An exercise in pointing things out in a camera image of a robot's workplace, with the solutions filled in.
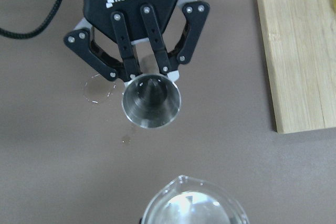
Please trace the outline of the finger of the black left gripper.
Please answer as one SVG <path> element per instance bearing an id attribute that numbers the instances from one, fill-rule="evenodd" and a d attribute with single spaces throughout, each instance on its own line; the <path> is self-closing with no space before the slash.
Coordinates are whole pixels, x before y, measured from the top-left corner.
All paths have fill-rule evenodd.
<path id="1" fill-rule="evenodd" d="M 141 6 L 141 17 L 159 72 L 167 76 L 169 80 L 178 80 L 180 77 L 179 65 L 190 62 L 208 17 L 210 5 L 207 2 L 195 0 L 183 2 L 180 9 L 186 23 L 179 41 L 174 49 L 168 52 L 159 29 L 154 7 L 150 4 Z"/>
<path id="2" fill-rule="evenodd" d="M 124 14 L 122 12 L 113 12 L 110 16 L 110 23 L 112 33 L 116 37 L 121 61 L 111 57 L 97 45 L 94 27 L 86 19 L 82 19 L 75 29 L 64 37 L 64 43 L 108 81 L 116 79 L 131 81 L 141 75 L 142 72 L 135 47 L 131 45 Z"/>

